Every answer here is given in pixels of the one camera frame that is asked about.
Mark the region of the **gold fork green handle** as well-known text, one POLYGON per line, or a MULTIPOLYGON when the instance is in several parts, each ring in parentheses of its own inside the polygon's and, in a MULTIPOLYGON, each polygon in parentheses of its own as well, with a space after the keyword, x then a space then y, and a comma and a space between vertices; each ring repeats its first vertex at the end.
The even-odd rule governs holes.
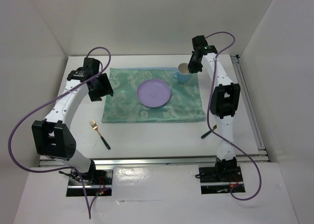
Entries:
POLYGON ((96 124, 96 122, 94 120, 90 121, 90 125, 91 127, 93 128, 94 131, 97 132, 97 134, 99 135, 100 139, 102 140, 103 144, 105 145, 105 147, 108 149, 108 150, 111 150, 111 147, 110 145, 108 144, 108 142, 105 140, 105 138, 102 136, 102 134, 99 132, 99 128, 96 124))

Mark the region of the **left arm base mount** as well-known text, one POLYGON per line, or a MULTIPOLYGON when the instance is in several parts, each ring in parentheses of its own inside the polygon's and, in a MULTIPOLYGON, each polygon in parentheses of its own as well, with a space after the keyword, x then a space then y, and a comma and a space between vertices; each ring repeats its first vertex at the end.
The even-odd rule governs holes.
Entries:
MULTIPOLYGON (((59 174, 68 177, 68 185, 66 197, 83 197, 83 185, 75 170, 70 172, 59 171, 59 174)), ((113 168, 105 168, 96 172, 96 177, 88 180, 86 175, 83 175, 83 183, 88 197, 96 195, 100 197, 109 197, 112 195, 112 181, 113 181, 113 168)))

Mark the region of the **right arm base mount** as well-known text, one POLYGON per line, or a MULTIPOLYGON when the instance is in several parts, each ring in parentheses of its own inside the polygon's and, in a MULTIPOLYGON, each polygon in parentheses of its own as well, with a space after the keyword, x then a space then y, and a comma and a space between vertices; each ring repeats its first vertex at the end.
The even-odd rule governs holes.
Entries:
POLYGON ((200 167, 199 173, 195 175, 199 179, 201 194, 225 194, 233 188, 234 193, 244 193, 245 186, 241 168, 238 166, 236 171, 223 178, 215 174, 214 167, 200 167))

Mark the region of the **lilac round plastic plate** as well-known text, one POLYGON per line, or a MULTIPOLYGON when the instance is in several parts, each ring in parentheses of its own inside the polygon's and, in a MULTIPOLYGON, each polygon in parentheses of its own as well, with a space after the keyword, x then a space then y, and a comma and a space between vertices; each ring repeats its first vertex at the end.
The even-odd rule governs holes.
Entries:
POLYGON ((165 105, 171 97, 171 89, 160 79, 148 79, 142 82, 136 91, 139 102, 151 108, 165 105))

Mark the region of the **teal patterned satin cloth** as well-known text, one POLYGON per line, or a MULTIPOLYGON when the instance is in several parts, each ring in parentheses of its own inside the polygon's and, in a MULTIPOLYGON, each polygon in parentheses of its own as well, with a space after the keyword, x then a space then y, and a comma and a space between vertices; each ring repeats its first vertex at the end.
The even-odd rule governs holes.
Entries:
POLYGON ((205 119, 197 75, 179 81, 174 68, 110 69, 113 96, 102 123, 194 123, 205 119))

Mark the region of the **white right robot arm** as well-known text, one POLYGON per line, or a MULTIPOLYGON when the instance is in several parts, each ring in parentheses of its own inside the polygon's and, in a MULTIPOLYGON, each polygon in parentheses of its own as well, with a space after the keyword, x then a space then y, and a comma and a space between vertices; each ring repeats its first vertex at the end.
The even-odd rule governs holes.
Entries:
POLYGON ((207 70, 211 79, 210 101, 208 114, 215 118, 217 133, 221 139, 217 153, 213 175, 219 181, 228 181, 236 172, 237 161, 235 149, 232 145, 233 121, 238 109, 240 85, 234 83, 227 75, 217 56, 215 46, 208 45, 204 35, 192 38, 193 51, 188 63, 191 74, 207 70))

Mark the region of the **blue cup white inside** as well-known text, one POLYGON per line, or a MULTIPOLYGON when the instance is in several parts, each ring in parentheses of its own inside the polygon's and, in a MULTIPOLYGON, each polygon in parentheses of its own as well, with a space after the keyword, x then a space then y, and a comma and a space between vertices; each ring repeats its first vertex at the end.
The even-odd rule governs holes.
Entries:
POLYGON ((187 63, 181 63, 171 76, 180 83, 186 83, 192 78, 192 74, 189 72, 187 63))

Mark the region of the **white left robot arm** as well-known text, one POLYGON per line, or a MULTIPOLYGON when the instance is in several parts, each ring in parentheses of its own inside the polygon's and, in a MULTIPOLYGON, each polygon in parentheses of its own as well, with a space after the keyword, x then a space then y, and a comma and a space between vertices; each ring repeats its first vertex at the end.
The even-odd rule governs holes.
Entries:
POLYGON ((100 73, 100 67, 101 61, 86 57, 82 67, 68 74, 63 96, 56 101, 51 112, 43 120, 34 121, 31 127, 37 153, 77 169, 69 177, 80 178, 85 184, 96 182, 102 173, 96 170, 92 159, 78 151, 70 127, 86 96, 91 101, 101 101, 102 97, 113 95, 108 76, 100 73))

